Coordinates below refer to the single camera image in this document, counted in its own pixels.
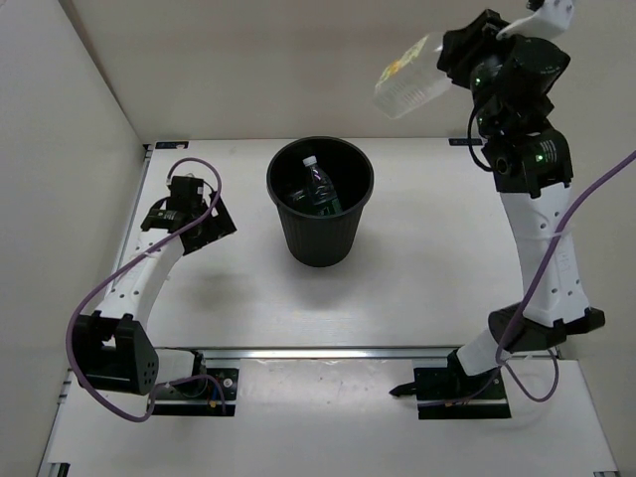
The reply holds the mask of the clear square plastic bottle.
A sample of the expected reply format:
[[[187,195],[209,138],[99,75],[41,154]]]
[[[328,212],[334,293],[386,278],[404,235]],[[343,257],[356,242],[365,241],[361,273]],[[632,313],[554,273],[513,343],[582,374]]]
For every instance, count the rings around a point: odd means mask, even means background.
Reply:
[[[385,116],[398,119],[451,88],[451,80],[437,67],[443,34],[429,33],[391,62],[376,82],[373,103]]]

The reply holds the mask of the clear bottle blue label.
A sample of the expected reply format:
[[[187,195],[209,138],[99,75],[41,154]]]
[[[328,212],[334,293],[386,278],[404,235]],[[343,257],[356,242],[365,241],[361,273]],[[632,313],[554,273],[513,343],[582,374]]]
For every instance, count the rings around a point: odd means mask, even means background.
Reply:
[[[285,201],[289,206],[298,203],[307,203],[310,200],[306,188],[300,188],[298,190],[290,191],[285,196]]]

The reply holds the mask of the clear bottle dark green label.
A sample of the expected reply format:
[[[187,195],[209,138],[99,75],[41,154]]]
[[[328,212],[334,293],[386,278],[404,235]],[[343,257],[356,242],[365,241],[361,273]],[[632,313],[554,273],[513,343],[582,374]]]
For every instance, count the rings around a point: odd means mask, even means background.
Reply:
[[[307,192],[310,197],[313,211],[318,216],[334,216],[343,212],[335,186],[318,165],[315,156],[309,156],[302,160],[308,173]]]

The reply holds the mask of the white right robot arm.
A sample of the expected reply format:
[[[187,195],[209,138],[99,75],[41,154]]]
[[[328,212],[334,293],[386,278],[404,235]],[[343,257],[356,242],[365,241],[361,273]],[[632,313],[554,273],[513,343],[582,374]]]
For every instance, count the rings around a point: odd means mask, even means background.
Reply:
[[[493,311],[487,329],[453,352],[449,390],[467,398],[482,375],[517,352],[543,351],[601,328],[604,313],[584,293],[566,225],[573,169],[565,137],[549,122],[549,93],[570,58],[555,44],[569,1],[531,1],[506,22],[492,10],[445,33],[438,68],[471,92],[469,133],[484,140],[474,162],[490,173],[510,224],[524,296]]]

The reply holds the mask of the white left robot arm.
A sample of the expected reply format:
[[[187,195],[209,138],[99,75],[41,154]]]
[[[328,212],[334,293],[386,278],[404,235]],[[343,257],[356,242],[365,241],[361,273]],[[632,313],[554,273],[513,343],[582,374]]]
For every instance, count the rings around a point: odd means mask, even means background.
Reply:
[[[173,382],[187,398],[207,389],[209,379],[192,351],[157,351],[146,334],[150,312],[176,262],[230,235],[236,227],[223,201],[210,210],[201,196],[188,202],[165,198],[141,224],[134,263],[113,280],[93,312],[80,314],[71,346],[80,383],[96,390],[145,396]]]

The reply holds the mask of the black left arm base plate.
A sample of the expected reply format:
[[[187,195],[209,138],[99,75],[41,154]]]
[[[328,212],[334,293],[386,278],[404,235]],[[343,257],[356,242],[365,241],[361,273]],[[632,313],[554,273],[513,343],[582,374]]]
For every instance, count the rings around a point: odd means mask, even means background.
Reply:
[[[206,364],[206,373],[221,385],[225,402],[222,402],[215,384],[198,380],[161,390],[155,399],[152,415],[233,417],[239,392],[239,362],[211,362]]]

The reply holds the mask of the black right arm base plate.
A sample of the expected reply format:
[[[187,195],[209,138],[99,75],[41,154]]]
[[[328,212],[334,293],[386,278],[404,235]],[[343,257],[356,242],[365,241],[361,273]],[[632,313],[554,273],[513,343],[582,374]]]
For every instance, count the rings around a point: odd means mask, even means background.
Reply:
[[[389,391],[415,397],[420,420],[484,420],[512,417],[501,372],[461,378],[448,365],[413,365],[413,378]]]

